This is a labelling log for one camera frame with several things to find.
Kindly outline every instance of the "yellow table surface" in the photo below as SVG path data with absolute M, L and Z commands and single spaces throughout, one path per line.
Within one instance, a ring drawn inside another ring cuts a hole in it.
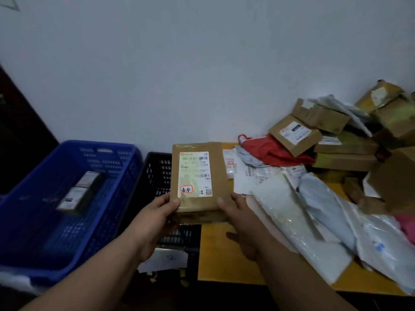
M 232 143 L 223 144 L 223 148 L 232 146 Z M 340 184 L 327 185 L 347 199 Z M 257 264 L 246 259 L 239 245 L 226 238 L 227 231 L 235 230 L 228 223 L 202 225 L 198 280 L 264 285 Z M 356 261 L 350 263 L 332 288 L 345 292 L 406 296 L 395 282 L 378 272 L 365 270 Z

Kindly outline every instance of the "hand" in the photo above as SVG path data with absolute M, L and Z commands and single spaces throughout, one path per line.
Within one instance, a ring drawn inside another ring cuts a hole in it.
M 242 253 L 247 259 L 257 261 L 259 244 L 266 240 L 272 240 L 273 237 L 257 215 L 248 207 L 246 199 L 242 195 L 232 193 L 231 197 L 236 206 L 226 204 L 220 197 L 216 202 L 217 207 L 225 212 L 230 224 L 236 230 L 236 233 L 227 232 L 226 237 L 241 246 Z
M 157 242 L 177 229 L 177 224 L 166 225 L 167 217 L 180 205 L 179 198 L 169 202 L 170 193 L 155 198 L 135 216 L 124 234 L 131 238 L 140 250 L 140 262 L 153 254 Z

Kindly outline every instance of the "blue plastic crate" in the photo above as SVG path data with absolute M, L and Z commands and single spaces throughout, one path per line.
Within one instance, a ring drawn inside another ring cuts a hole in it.
M 57 211 L 88 170 L 105 174 L 92 203 L 78 214 Z M 0 203 L 0 270 L 42 285 L 62 280 L 116 236 L 141 170 L 133 145 L 59 145 Z

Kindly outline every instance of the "black plastic crate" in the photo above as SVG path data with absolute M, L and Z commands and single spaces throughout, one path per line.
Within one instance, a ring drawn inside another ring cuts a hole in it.
M 149 152 L 131 202 L 120 225 L 122 233 L 140 210 L 154 198 L 170 192 L 171 154 Z M 158 242 L 161 248 L 184 250 L 189 254 L 188 274 L 197 277 L 201 225 L 180 225 L 179 229 Z

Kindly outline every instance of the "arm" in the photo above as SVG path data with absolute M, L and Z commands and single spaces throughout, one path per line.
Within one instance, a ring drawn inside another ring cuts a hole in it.
M 237 233 L 226 236 L 241 246 L 243 254 L 256 261 L 268 288 L 281 310 L 355 310 L 313 269 L 290 252 L 268 232 L 245 198 L 232 193 L 235 205 L 219 198 L 222 209 Z
M 167 217 L 180 204 L 169 194 L 144 207 L 128 228 L 64 280 L 22 310 L 110 310 L 121 299 L 134 271 L 152 255 Z

